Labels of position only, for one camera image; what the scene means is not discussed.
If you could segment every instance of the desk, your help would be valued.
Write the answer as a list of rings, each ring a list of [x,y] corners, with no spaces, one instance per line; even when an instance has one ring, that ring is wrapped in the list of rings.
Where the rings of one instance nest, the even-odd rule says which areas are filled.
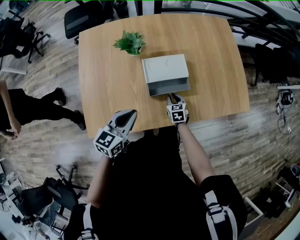
[[[146,46],[138,57],[113,47],[122,31],[140,31]],[[240,53],[226,19],[196,14],[143,15],[80,33],[79,80],[88,136],[111,116],[136,109],[133,131],[170,126],[166,95],[150,97],[142,59],[185,55],[191,90],[180,92],[190,122],[249,111]]]

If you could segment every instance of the person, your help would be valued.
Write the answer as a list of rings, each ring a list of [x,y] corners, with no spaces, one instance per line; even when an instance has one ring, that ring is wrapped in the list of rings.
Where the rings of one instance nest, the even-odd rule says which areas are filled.
[[[181,168],[180,139],[195,182]],[[247,219],[244,201],[229,175],[215,174],[186,123],[160,128],[158,135],[147,130],[126,151],[115,158],[103,155],[99,162],[87,196],[92,230],[98,238],[81,237],[89,204],[79,204],[72,209],[64,239],[211,239],[204,199],[212,190],[218,203],[234,213],[240,234]]]
[[[85,129],[84,117],[79,111],[62,107],[66,104],[66,97],[61,88],[37,99],[26,95],[23,89],[8,90],[6,82],[0,81],[0,96],[0,134],[7,139],[16,139],[22,125],[34,120],[65,118],[77,124],[81,130]]]

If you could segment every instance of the white box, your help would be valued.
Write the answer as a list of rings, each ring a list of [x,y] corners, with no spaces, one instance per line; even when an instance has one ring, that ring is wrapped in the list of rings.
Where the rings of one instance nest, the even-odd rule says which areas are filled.
[[[143,59],[142,67],[150,96],[190,89],[184,54]]]

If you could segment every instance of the forearm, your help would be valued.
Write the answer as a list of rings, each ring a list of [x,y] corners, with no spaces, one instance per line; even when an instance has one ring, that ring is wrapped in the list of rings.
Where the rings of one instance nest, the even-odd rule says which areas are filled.
[[[11,105],[10,96],[5,81],[0,81],[0,96],[6,108],[8,118],[11,121],[15,117],[15,115],[14,115],[13,107]]]
[[[109,157],[103,155],[90,184],[88,203],[91,203],[91,205],[96,208],[100,207],[105,195],[105,189],[112,165],[113,161]]]
[[[215,175],[210,159],[185,123],[178,125],[178,131],[195,183],[200,186],[205,178]]]

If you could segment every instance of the white strap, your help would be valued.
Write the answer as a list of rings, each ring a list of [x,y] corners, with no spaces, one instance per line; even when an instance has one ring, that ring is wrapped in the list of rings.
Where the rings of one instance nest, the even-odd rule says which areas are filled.
[[[238,228],[232,210],[228,207],[223,207],[218,204],[218,200],[214,191],[209,191],[208,193],[206,193],[205,198],[206,205],[209,208],[209,211],[206,213],[206,222],[210,231],[211,239],[218,240],[215,224],[225,221],[225,216],[227,215],[232,227],[232,240],[237,240]]]
[[[235,219],[235,216],[233,214],[233,211],[228,207],[223,207],[223,208],[224,208],[223,211],[227,213],[227,215],[230,219],[231,228],[232,228],[232,239],[237,240],[237,238],[238,238],[238,226],[236,224],[236,219]]]
[[[87,229],[87,228],[93,229],[92,219],[90,218],[90,207],[91,207],[90,203],[85,205],[85,211],[83,214],[84,229]]]
[[[218,240],[218,235],[215,229],[215,225],[214,222],[212,221],[211,216],[208,214],[208,212],[206,213],[206,222],[208,225],[208,229],[210,231],[210,236],[211,236],[211,240]]]
[[[213,222],[214,223],[220,223],[225,220],[225,215],[222,213],[222,208],[218,204],[217,197],[214,193],[214,191],[209,191],[207,194],[205,194],[206,198],[206,204],[208,208],[210,209],[211,213],[220,211],[220,213],[212,215]]]

